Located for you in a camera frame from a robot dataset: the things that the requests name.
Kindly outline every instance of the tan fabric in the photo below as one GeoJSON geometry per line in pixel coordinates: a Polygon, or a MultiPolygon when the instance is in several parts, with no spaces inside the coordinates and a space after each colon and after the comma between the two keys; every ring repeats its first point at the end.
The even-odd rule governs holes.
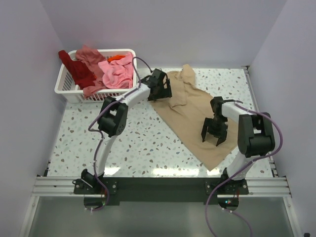
{"type": "Polygon", "coordinates": [[[237,145],[237,124],[228,120],[228,134],[224,143],[216,147],[217,138],[206,135],[202,142],[201,131],[206,117],[212,118],[210,94],[195,87],[195,73],[189,65],[181,72],[167,73],[172,97],[152,102],[153,108],[177,134],[183,144],[205,165],[215,168],[237,145]]]}

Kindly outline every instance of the pink towel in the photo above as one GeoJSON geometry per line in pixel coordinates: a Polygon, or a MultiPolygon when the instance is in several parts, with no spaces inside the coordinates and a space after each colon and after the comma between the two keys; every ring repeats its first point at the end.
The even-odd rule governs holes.
{"type": "Polygon", "coordinates": [[[104,72],[103,84],[110,89],[127,89],[133,86],[133,54],[128,53],[125,58],[114,60],[109,63],[107,60],[99,62],[98,65],[104,72]]]}
{"type": "Polygon", "coordinates": [[[76,58],[82,61],[97,78],[103,76],[103,71],[99,68],[98,63],[105,60],[105,57],[97,49],[90,48],[86,45],[76,51],[76,58]]]}
{"type": "Polygon", "coordinates": [[[91,95],[95,94],[99,90],[107,89],[102,82],[102,78],[97,78],[93,81],[95,85],[88,86],[83,89],[84,98],[88,98],[91,95]]]}

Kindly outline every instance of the plastic basket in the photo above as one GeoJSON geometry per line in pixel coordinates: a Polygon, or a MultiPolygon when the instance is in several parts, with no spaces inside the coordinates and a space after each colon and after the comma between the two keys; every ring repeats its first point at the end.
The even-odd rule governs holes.
{"type": "MultiPolygon", "coordinates": [[[[131,52],[135,57],[136,54],[131,49],[98,49],[98,51],[106,58],[113,57],[118,54],[126,54],[131,52]]],[[[75,54],[76,50],[71,51],[68,53],[72,60],[76,60],[75,54]]],[[[137,68],[137,62],[134,60],[135,68],[137,68]]],[[[136,85],[137,77],[136,73],[134,72],[133,75],[133,86],[136,85]]],[[[83,90],[80,89],[78,85],[75,84],[71,74],[68,72],[67,68],[64,64],[61,65],[57,82],[55,85],[55,92],[57,94],[63,95],[67,101],[70,103],[90,103],[90,102],[102,102],[105,97],[107,96],[118,96],[129,89],[104,89],[99,90],[94,95],[90,96],[89,98],[84,98],[83,90]]]]}

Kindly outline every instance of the orange cloth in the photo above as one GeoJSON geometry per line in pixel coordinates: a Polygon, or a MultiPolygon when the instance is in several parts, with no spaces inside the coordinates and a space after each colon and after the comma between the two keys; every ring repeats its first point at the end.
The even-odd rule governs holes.
{"type": "Polygon", "coordinates": [[[113,56],[111,58],[108,58],[108,62],[111,63],[114,60],[119,60],[119,59],[122,59],[122,58],[125,58],[125,55],[115,55],[115,56],[113,56]]]}

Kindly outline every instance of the speckled white tabletop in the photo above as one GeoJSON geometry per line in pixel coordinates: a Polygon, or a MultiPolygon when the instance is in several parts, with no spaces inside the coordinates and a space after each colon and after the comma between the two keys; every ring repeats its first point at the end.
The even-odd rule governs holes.
{"type": "MultiPolygon", "coordinates": [[[[165,72],[180,68],[162,69],[165,72]]],[[[139,69],[141,77],[148,70],[139,69]]],[[[242,69],[195,69],[196,86],[212,96],[238,99],[253,109],[242,69]]],[[[102,103],[67,103],[48,176],[80,176],[91,164],[99,134],[87,131],[102,103]]],[[[216,168],[208,171],[181,143],[147,101],[128,111],[127,126],[112,146],[105,175],[116,177],[219,177],[238,152],[236,147],[216,168]]],[[[269,161],[257,161],[247,177],[272,177],[269,161]]]]}

